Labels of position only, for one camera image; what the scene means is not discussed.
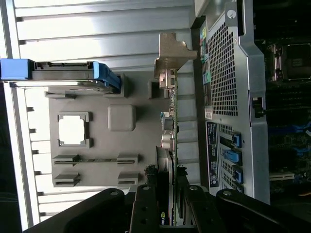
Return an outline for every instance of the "cable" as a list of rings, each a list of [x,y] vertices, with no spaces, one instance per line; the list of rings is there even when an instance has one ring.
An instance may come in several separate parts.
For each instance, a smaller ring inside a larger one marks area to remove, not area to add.
[[[14,203],[18,203],[18,201],[14,201],[14,200],[0,200],[0,202],[14,202]]]
[[[299,196],[300,196],[300,197],[306,197],[306,196],[308,196],[308,195],[311,195],[311,192],[309,192],[309,193],[299,194]]]
[[[6,198],[6,197],[0,197],[0,200],[12,200],[12,201],[18,201],[17,199],[14,199],[14,198]]]
[[[0,192],[0,195],[1,195],[1,194],[4,194],[4,195],[11,195],[11,196],[17,197],[14,193]]]

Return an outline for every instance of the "screw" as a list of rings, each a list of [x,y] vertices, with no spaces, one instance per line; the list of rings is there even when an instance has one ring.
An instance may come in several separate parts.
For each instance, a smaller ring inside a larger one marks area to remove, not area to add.
[[[192,191],[195,191],[195,190],[198,190],[198,187],[197,186],[190,186],[189,189],[192,190]]]
[[[235,18],[237,16],[237,13],[234,10],[228,10],[227,16],[231,19]]]
[[[110,195],[112,195],[112,196],[116,196],[117,194],[118,194],[117,191],[114,191],[114,192],[111,192],[111,193],[110,193]]]
[[[225,195],[225,196],[231,196],[232,194],[231,194],[231,192],[229,192],[229,191],[224,191],[224,195]]]

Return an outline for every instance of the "ventilation grille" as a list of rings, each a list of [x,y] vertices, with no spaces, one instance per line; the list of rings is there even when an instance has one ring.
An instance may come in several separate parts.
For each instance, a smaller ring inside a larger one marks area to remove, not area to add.
[[[220,124],[220,132],[231,135],[233,130],[231,126]]]
[[[233,183],[234,180],[232,179],[232,177],[228,176],[223,171],[222,171],[222,178],[223,178],[224,181],[226,181],[228,183],[228,185],[230,185],[231,187],[235,187],[235,184]]]
[[[225,24],[208,40],[213,114],[238,115],[233,45]]]
[[[225,183],[222,183],[222,189],[225,189],[225,188],[231,188],[231,187],[228,187]]]
[[[210,85],[208,83],[203,86],[203,92],[204,92],[204,105],[210,106],[211,101],[208,98],[208,96],[209,96],[209,93],[211,92],[211,90],[210,90]]]
[[[222,161],[222,167],[229,172],[230,174],[234,175],[234,171],[232,169],[232,165],[227,163],[225,160]]]

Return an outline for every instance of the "blue latch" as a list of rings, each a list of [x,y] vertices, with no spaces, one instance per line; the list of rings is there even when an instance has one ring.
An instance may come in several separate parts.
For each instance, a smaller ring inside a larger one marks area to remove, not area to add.
[[[225,159],[242,166],[242,152],[236,150],[225,150]]]
[[[233,145],[236,146],[237,148],[241,148],[242,147],[242,136],[240,133],[237,132],[233,132],[232,133],[232,142]]]
[[[234,172],[233,178],[238,183],[242,184],[243,183],[243,170],[240,167],[236,166],[236,165],[232,166],[232,168],[233,168],[233,172]]]
[[[115,75],[107,65],[94,62],[94,79],[101,80],[105,86],[113,86],[118,90],[121,90],[121,79]]]
[[[29,59],[1,59],[2,80],[29,80],[32,79],[34,62]]]

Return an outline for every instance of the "label sticker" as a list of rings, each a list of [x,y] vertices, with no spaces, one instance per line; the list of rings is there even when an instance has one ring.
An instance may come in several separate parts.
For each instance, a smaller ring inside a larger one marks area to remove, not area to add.
[[[209,120],[213,120],[213,109],[205,108],[205,118]]]
[[[209,187],[219,186],[216,129],[215,123],[206,122]]]
[[[168,217],[165,217],[165,213],[162,212],[161,213],[161,225],[164,226],[164,225],[169,225],[170,224],[170,219]]]

